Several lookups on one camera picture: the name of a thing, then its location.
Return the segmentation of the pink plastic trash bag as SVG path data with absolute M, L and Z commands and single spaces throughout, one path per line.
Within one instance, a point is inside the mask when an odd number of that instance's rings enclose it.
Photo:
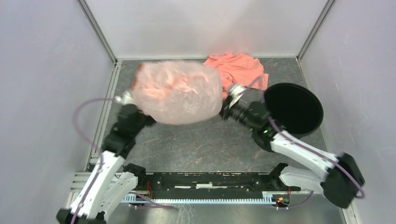
M 196 61 L 143 62 L 131 92 L 137 107 L 162 124 L 197 123 L 222 108 L 220 74 Z

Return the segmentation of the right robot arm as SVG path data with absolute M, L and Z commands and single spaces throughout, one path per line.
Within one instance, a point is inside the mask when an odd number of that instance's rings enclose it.
M 275 190 L 286 186 L 316 191 L 332 204 L 346 209 L 355 198 L 365 198 L 365 184 L 356 161 L 349 154 L 337 156 L 324 152 L 293 137 L 277 126 L 266 105 L 253 101 L 249 107 L 237 103 L 229 95 L 222 102 L 222 119 L 229 117 L 249 128 L 252 138 L 261 149 L 285 155 L 305 166 L 306 170 L 286 166 L 280 173 L 270 177 Z

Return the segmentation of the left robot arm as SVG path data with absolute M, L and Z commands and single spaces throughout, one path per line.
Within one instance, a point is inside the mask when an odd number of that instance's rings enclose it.
M 69 208 L 58 211 L 56 219 L 60 224 L 105 224 L 129 191 L 146 186 L 145 169 L 133 164 L 125 167 L 116 183 L 112 179 L 135 146 L 136 136 L 154 122 L 134 104 L 121 107 L 82 191 Z

